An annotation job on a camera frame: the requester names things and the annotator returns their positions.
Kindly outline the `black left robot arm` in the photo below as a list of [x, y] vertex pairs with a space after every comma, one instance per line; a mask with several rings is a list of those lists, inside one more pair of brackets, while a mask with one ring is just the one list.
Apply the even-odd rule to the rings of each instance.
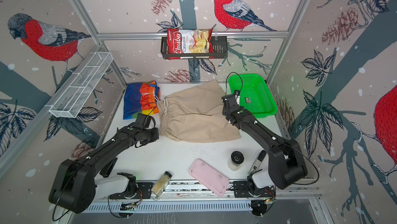
[[159, 139], [159, 129], [139, 129], [135, 123], [118, 130], [98, 149], [77, 160], [63, 161], [50, 190], [49, 202], [74, 213], [82, 213], [94, 201], [95, 176], [120, 153]]

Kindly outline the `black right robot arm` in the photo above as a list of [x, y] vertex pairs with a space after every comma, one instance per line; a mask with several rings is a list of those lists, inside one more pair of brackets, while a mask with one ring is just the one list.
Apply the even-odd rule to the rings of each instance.
[[222, 114], [231, 125], [250, 135], [266, 152], [268, 169], [265, 179], [279, 189], [296, 183], [308, 175], [305, 158], [297, 141], [278, 136], [244, 107], [238, 105], [233, 94], [222, 97]]

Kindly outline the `rainbow striped shorts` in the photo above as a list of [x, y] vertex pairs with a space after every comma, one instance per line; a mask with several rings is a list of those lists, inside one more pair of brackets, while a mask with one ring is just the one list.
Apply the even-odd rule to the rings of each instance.
[[138, 113], [157, 114], [159, 100], [160, 88], [155, 80], [128, 84], [124, 95], [123, 119], [134, 119]]

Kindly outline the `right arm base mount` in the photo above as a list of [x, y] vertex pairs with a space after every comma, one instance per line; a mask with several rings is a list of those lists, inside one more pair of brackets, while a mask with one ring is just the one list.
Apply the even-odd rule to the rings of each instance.
[[252, 181], [234, 181], [230, 187], [235, 198], [270, 198], [276, 197], [274, 186], [257, 188]]

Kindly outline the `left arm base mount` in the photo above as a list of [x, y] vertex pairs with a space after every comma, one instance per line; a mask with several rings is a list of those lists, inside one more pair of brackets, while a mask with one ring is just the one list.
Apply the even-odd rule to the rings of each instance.
[[150, 199], [153, 186], [153, 182], [129, 182], [127, 188], [122, 193], [112, 194], [110, 200]]

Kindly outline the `beige shorts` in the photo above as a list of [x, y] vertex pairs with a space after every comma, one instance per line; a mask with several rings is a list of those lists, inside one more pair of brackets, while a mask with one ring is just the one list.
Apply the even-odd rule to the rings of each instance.
[[241, 138], [222, 114], [225, 92], [216, 80], [165, 96], [157, 102], [159, 134], [173, 141], [214, 143]]

